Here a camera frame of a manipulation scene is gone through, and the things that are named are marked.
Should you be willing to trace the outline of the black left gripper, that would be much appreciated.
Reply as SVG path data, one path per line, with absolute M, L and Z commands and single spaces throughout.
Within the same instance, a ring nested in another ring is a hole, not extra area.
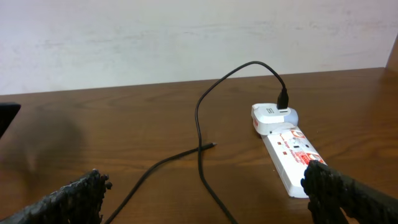
M 14 102 L 0 104 L 0 138 L 6 132 L 20 108 L 21 105 Z

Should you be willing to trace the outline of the white power strip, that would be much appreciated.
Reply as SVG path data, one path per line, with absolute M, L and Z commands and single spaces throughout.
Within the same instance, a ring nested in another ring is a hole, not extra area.
M 298 127 L 279 134 L 263 136 L 262 140 L 290 197 L 307 198 L 301 185 L 304 172 L 312 160 L 325 163 L 321 155 Z

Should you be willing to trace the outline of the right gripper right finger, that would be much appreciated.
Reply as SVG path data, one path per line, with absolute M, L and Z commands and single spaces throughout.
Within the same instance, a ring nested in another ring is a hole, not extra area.
M 312 220 L 321 223 L 397 223 L 397 199 L 319 161 L 309 162 L 301 180 Z

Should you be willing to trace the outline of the white USB charger adapter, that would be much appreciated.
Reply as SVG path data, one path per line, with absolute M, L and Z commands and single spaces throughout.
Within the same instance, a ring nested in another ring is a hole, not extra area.
M 252 123 L 258 134 L 280 134 L 298 126 L 299 116 L 292 108 L 278 109 L 275 103 L 257 103 L 251 107 Z

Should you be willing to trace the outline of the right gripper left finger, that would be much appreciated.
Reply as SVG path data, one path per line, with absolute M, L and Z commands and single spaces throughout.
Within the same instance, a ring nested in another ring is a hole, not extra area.
M 41 200 L 1 220 L 2 224 L 99 224 L 109 176 L 99 170 L 81 176 Z

